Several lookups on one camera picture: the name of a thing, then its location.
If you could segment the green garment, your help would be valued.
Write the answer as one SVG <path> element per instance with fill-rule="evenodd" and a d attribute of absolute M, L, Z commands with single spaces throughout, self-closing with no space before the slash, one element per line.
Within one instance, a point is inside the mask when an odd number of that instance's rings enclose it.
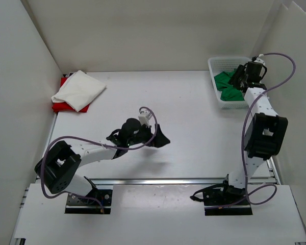
<path fill-rule="evenodd" d="M 223 71 L 214 77 L 216 88 L 221 92 L 220 99 L 225 102 L 244 101 L 242 92 L 232 86 L 230 78 L 235 74 L 234 69 L 231 72 Z"/>

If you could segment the white t-shirt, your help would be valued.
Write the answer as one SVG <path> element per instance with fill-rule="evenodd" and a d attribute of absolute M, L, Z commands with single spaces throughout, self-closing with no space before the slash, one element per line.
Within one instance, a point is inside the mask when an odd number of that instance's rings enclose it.
<path fill-rule="evenodd" d="M 81 70 L 67 78 L 58 92 L 51 97 L 53 103 L 66 102 L 76 112 L 80 112 L 99 96 L 107 85 Z"/>

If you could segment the red t-shirt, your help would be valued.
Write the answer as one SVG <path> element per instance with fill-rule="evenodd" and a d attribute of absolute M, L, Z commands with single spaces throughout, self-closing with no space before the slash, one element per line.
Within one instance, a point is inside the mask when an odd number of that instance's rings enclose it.
<path fill-rule="evenodd" d="M 88 111 L 89 105 L 85 106 L 83 109 L 79 111 L 79 113 L 86 113 Z M 70 105 L 68 105 L 66 102 L 62 103 L 53 103 L 52 110 L 55 113 L 61 112 L 61 111 L 72 111 L 76 112 Z"/>

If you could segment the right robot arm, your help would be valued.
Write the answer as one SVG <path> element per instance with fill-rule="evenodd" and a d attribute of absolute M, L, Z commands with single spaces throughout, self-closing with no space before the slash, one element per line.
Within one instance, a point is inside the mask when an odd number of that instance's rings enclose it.
<path fill-rule="evenodd" d="M 269 99 L 263 92 L 266 86 L 261 83 L 267 72 L 265 62 L 260 58 L 239 65 L 230 84 L 243 92 L 244 100 L 250 107 L 247 121 L 249 126 L 244 130 L 243 156 L 246 170 L 237 170 L 227 175 L 228 185 L 219 190 L 219 199 L 232 203 L 238 195 L 245 193 L 245 178 L 250 179 L 266 160 L 279 153 L 288 120 L 280 117 L 272 108 Z"/>

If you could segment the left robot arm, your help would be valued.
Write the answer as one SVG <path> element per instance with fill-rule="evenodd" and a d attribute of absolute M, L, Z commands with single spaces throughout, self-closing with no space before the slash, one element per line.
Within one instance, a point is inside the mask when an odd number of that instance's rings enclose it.
<path fill-rule="evenodd" d="M 54 144 L 49 150 L 41 180 L 52 194 L 69 192 L 78 195 L 87 205 L 100 199 L 99 190 L 85 176 L 76 174 L 79 167 L 102 160 L 117 159 L 129 151 L 129 147 L 144 144 L 148 147 L 161 148 L 170 143 L 162 133 L 160 125 L 155 124 L 156 131 L 141 124 L 138 119 L 129 118 L 120 129 L 114 130 L 103 144 L 121 147 L 122 149 L 106 148 L 91 143 L 69 145 L 64 140 Z"/>

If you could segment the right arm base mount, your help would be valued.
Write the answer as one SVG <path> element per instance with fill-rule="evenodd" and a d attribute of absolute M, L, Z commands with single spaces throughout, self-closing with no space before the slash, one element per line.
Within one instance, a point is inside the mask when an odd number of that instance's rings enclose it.
<path fill-rule="evenodd" d="M 248 216 L 253 215 L 245 191 L 231 193 L 227 184 L 215 184 L 196 191 L 190 196 L 195 202 L 203 202 L 205 216 Z"/>

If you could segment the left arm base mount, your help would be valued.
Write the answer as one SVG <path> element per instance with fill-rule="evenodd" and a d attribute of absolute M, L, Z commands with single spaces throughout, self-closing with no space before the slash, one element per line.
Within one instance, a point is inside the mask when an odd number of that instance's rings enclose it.
<path fill-rule="evenodd" d="M 111 213 L 112 206 L 112 196 L 113 196 L 113 186 L 112 185 L 97 185 L 98 191 L 94 198 L 99 200 L 103 206 L 101 206 L 97 201 L 88 199 L 79 199 L 73 194 L 67 197 L 65 205 L 66 214 L 95 214 L 109 215 Z"/>

